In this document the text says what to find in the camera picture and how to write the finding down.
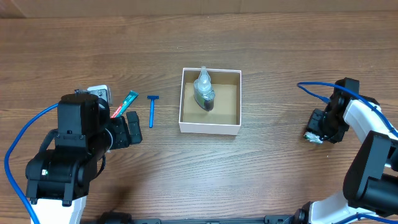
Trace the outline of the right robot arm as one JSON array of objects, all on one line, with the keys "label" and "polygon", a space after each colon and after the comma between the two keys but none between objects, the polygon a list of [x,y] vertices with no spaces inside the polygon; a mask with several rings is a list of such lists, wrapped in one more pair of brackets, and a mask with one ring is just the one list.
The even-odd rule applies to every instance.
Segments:
[{"label": "right robot arm", "polygon": [[337,80],[332,88],[330,97],[320,97],[326,108],[313,110],[303,136],[312,143],[335,144],[353,129],[361,147],[341,191],[306,203],[284,223],[353,223],[362,219],[392,223],[389,216],[397,214],[397,177],[384,169],[397,170],[397,129],[374,98],[359,94],[358,80]]}]

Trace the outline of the clear hand wash bottle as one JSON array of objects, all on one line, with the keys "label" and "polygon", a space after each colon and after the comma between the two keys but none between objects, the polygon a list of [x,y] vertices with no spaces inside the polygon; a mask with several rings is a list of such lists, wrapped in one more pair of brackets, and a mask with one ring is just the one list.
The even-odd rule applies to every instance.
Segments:
[{"label": "clear hand wash bottle", "polygon": [[194,99],[205,111],[214,108],[215,91],[211,85],[211,77],[205,66],[201,67],[198,78],[193,83]]}]

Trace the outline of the blue disposable razor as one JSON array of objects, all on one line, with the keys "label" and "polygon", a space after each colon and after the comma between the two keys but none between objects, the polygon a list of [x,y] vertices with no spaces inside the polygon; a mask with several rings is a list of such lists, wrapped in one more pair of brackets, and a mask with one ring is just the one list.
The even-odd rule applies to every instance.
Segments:
[{"label": "blue disposable razor", "polygon": [[158,95],[148,95],[147,99],[150,100],[149,127],[153,128],[153,125],[154,125],[155,100],[158,100],[159,96]]}]

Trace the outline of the green Dettol soap bar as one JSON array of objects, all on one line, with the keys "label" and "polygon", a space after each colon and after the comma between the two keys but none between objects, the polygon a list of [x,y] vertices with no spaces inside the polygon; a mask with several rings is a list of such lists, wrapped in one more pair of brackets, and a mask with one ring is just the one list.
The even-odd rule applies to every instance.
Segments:
[{"label": "green Dettol soap bar", "polygon": [[304,133],[303,137],[305,140],[312,142],[314,144],[323,144],[322,138],[314,133],[307,131]]}]

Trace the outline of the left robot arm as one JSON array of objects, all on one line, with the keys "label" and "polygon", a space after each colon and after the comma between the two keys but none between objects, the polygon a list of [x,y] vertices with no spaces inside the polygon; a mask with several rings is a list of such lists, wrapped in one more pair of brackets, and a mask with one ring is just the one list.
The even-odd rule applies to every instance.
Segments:
[{"label": "left robot arm", "polygon": [[37,223],[79,223],[92,180],[110,150],[142,141],[136,112],[112,118],[108,102],[91,93],[64,95],[58,127],[49,131],[26,168],[26,196]]}]

